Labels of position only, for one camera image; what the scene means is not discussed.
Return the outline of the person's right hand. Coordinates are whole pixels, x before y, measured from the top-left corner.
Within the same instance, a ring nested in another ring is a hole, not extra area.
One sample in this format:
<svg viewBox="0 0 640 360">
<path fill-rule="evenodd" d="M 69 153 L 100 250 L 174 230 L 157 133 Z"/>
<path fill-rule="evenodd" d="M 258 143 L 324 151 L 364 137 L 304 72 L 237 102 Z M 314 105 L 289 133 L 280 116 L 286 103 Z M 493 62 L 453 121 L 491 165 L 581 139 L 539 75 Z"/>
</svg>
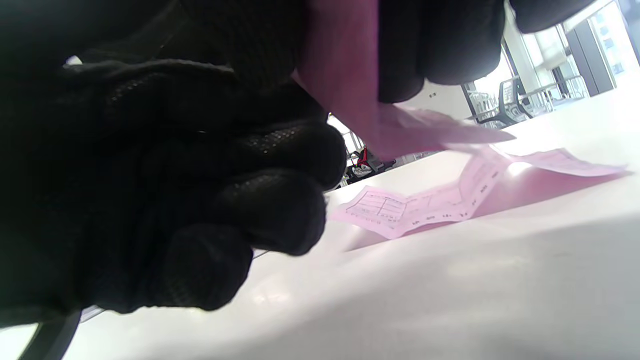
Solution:
<svg viewBox="0 0 640 360">
<path fill-rule="evenodd" d="M 229 66 L 256 88 L 297 67 L 312 16 L 310 0 L 181 0 L 187 22 L 158 53 Z M 375 0 L 378 101 L 413 98 L 424 80 L 461 85 L 499 63 L 506 25 L 502 0 Z"/>
</svg>

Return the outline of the person's left hand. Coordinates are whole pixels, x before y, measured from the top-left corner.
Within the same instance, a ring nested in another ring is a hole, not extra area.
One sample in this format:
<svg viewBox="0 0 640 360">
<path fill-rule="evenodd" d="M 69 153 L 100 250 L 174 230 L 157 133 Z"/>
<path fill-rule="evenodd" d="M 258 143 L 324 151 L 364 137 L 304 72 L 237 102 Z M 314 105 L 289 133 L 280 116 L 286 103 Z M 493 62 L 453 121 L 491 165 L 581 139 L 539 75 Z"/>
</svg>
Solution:
<svg viewBox="0 0 640 360">
<path fill-rule="evenodd" d="M 1 326 L 230 303 L 254 250 L 306 255 L 343 137 L 294 82 L 159 61 L 1 75 Z"/>
</svg>

